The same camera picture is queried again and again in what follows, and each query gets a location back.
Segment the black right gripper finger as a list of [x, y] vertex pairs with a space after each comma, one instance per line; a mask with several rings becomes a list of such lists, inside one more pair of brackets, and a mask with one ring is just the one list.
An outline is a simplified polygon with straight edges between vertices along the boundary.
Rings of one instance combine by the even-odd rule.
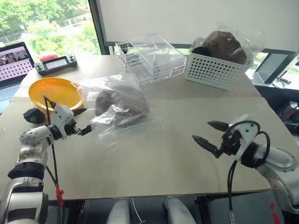
[[207, 123], [214, 129], [221, 131], [221, 132], [225, 132], [229, 128], [229, 124], [226, 122], [222, 122], [222, 121], [213, 120], [213, 121], [208, 121]]
[[221, 156], [221, 151], [217, 148], [217, 146], [213, 145], [208, 140], [197, 135], [192, 135], [192, 138], [200, 147], [212, 153], [215, 158], [219, 158]]

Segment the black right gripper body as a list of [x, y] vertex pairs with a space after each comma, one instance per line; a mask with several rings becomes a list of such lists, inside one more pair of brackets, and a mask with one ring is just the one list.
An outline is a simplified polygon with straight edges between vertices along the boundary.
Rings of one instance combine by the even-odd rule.
[[222, 136], [222, 143], [219, 149], [219, 156], [222, 154], [227, 154], [229, 156], [236, 155], [241, 143], [240, 139], [242, 138], [239, 131], [227, 130]]

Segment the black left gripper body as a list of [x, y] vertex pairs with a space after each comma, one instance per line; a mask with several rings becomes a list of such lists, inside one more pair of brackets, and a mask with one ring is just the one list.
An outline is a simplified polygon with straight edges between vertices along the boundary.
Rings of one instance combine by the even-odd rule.
[[76, 121], [72, 119], [68, 124], [64, 126], [64, 130], [67, 136], [71, 136], [74, 134], [78, 134], [78, 135], [81, 134], [81, 129], [78, 128], [76, 124], [77, 124]]

